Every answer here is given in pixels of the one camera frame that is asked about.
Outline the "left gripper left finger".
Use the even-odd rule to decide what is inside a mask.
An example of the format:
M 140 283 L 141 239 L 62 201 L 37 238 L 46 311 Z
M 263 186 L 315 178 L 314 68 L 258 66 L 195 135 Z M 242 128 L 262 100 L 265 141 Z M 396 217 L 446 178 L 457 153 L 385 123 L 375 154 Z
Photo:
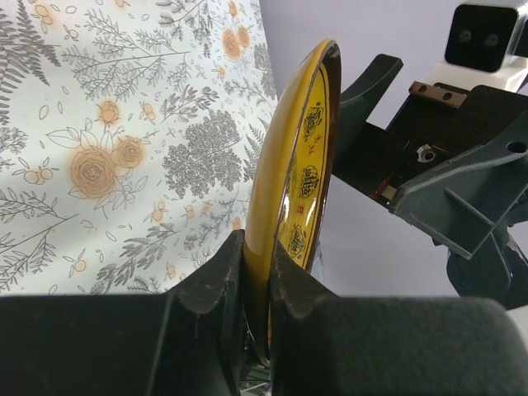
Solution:
M 242 230 L 170 290 L 164 333 L 166 395 L 239 395 L 243 363 Z

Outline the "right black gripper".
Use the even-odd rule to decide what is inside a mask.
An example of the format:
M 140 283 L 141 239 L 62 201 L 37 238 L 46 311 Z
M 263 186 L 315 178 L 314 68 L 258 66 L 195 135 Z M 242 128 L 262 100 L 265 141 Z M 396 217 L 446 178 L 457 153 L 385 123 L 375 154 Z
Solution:
M 378 54 L 340 96 L 332 174 L 448 251 L 459 295 L 527 304 L 527 99 L 415 82 L 386 129 L 367 122 L 403 67 Z

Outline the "yellow brown ornate plate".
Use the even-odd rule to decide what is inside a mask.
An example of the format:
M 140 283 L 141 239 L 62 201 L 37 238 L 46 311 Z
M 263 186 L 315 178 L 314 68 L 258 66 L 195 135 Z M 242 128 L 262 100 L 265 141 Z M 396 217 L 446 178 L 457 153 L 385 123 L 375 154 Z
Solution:
M 277 103 L 247 209 L 245 310 L 258 359 L 271 360 L 271 268 L 281 249 L 310 271 L 337 142 L 342 62 L 326 39 L 303 59 Z

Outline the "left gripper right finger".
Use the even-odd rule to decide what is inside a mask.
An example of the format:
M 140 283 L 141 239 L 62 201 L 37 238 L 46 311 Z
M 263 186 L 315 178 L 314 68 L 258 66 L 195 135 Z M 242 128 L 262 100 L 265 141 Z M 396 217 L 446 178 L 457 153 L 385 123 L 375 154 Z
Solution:
M 271 386 L 274 395 L 314 394 L 328 383 L 326 349 L 317 309 L 336 295 L 300 267 L 278 243 L 271 264 Z

